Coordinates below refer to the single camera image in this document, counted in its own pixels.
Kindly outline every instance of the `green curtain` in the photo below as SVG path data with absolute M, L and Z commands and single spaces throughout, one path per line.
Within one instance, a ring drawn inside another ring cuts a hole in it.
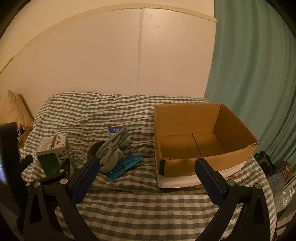
M 205 97 L 226 104 L 273 162 L 296 166 L 296 40 L 265 0 L 215 0 Z

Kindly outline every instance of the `gray and white gingham sheet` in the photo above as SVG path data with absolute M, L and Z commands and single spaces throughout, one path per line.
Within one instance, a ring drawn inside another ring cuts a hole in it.
M 99 240 L 196 240 L 218 206 L 202 186 L 160 189 L 157 186 L 153 141 L 153 107 L 157 104 L 208 102 L 206 99 L 168 96 L 120 96 L 66 92 L 50 97 L 38 113 L 21 156 L 34 162 L 23 172 L 25 181 L 44 177 L 35 150 L 43 137 L 67 133 L 69 155 L 75 169 L 86 162 L 88 149 L 107 139 L 106 128 L 126 126 L 132 144 L 125 154 L 144 157 L 136 168 L 110 182 L 98 174 L 89 193 L 76 207 Z M 268 205 L 271 237 L 276 227 L 274 199 L 266 177 L 255 159 L 232 176 L 239 185 L 262 185 Z M 223 237 L 237 220 L 239 204 Z M 59 208 L 56 215 L 64 233 L 73 238 Z

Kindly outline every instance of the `pillow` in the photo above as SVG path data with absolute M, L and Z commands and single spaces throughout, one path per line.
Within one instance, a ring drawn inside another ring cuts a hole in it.
M 10 90 L 0 101 L 0 124 L 9 122 L 16 122 L 23 126 L 31 126 L 33 123 L 21 98 Z

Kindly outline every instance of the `white wall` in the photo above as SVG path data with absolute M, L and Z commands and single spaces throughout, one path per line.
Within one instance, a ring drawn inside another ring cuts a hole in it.
M 0 40 L 0 71 L 26 43 L 50 26 L 99 7 L 137 2 L 167 4 L 214 17 L 213 0 L 31 0 L 13 19 Z

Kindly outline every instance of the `cardboard box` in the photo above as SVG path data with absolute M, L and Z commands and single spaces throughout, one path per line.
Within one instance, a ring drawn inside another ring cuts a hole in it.
M 228 180 L 228 177 L 238 172 L 245 165 L 246 162 L 247 160 L 232 168 L 225 169 L 219 172 L 226 180 Z M 196 174 L 184 177 L 164 177 L 156 172 L 156 178 L 157 185 L 160 188 L 183 188 L 201 185 L 201 181 Z
M 258 147 L 243 122 L 219 103 L 155 106 L 154 138 L 157 174 L 163 177 L 196 175 L 200 157 L 214 170 L 235 170 Z

